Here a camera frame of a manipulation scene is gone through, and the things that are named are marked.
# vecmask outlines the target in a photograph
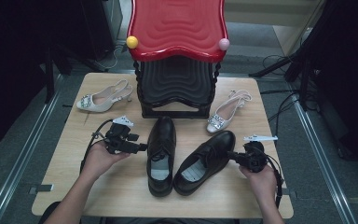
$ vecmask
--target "hand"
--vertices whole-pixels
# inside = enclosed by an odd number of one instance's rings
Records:
[[[89,150],[86,163],[82,170],[82,175],[97,180],[100,175],[104,174],[114,163],[121,161],[130,156],[130,153],[120,152],[110,154],[106,150],[104,141],[95,143]]]
[[[266,165],[259,173],[252,173],[246,167],[240,166],[240,171],[251,182],[251,188],[258,201],[264,202],[265,200],[274,201],[275,188],[277,186],[277,180],[274,174],[274,170]]]

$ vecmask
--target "wooden table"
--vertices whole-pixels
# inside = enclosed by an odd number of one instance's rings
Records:
[[[108,85],[126,78],[136,88],[135,75],[87,74],[76,97],[78,101],[87,93],[102,90]],[[253,134],[271,136],[269,124],[257,83],[251,78],[219,77],[211,113],[228,97],[231,90],[247,90],[253,96],[244,108],[239,108],[228,126],[236,134],[235,151],[244,152],[243,137]],[[54,184],[50,192],[38,192],[32,211],[42,215],[53,202],[60,201],[72,187],[79,174],[80,162],[91,139],[91,133],[107,119],[126,115],[135,125],[131,133],[139,134],[136,143],[147,143],[148,135],[156,119],[143,119],[136,91],[131,102],[117,102],[103,113],[81,111],[76,102],[71,110],[62,136],[51,159],[42,184]],[[165,109],[181,107],[167,105]],[[173,171],[201,143],[213,135],[206,131],[206,119],[174,119],[177,145]],[[110,128],[106,124],[102,133]],[[279,161],[272,141],[263,142],[266,153]],[[146,152],[133,154],[116,163],[102,175],[91,190],[84,215],[98,217],[206,217],[206,218],[257,218],[261,217],[249,181],[239,171],[238,164],[230,161],[220,173],[208,179],[189,196],[172,193],[163,198],[151,195],[147,186]],[[293,207],[287,195],[282,197],[280,212],[283,218],[293,215]]]

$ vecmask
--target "pink ball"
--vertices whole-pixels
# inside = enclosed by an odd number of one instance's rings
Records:
[[[221,50],[227,50],[229,47],[229,40],[227,38],[223,38],[219,40],[219,48]]]

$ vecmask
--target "red plastic stool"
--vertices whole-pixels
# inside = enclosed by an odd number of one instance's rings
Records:
[[[144,118],[209,117],[229,45],[223,11],[224,0],[132,0],[127,46]],[[172,102],[198,111],[153,109]]]

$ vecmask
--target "gray carpet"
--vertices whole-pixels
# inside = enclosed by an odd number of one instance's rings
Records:
[[[132,69],[132,61],[127,52],[118,53],[117,56],[117,66],[109,69],[109,72]],[[222,76],[246,77],[246,74],[261,70],[262,61],[263,58],[228,55],[222,63],[221,73]],[[275,62],[276,59],[269,59],[266,64]],[[70,112],[70,108],[66,105],[73,103],[83,77],[90,72],[88,67],[77,62],[73,62],[73,66],[74,71],[71,76],[64,77],[64,88],[58,97],[57,104],[0,223],[37,223],[39,219],[31,212],[35,195],[28,193],[29,188],[41,183]],[[279,75],[268,75],[258,79],[257,83],[260,91],[287,90],[288,88],[287,83]],[[278,111],[279,105],[287,95],[288,93],[262,95],[268,117]],[[0,142],[0,188],[37,121],[44,106],[45,96],[45,90],[36,95]],[[358,161],[342,160],[337,155],[337,147],[321,116],[313,111],[310,111],[309,115],[358,221]],[[270,127],[275,133],[275,120],[270,123]],[[277,150],[295,211],[294,216],[287,219],[286,223],[342,223],[294,107],[280,115]],[[83,223],[98,222],[97,217],[83,218]],[[259,223],[259,220],[245,219],[241,220],[241,223]]]

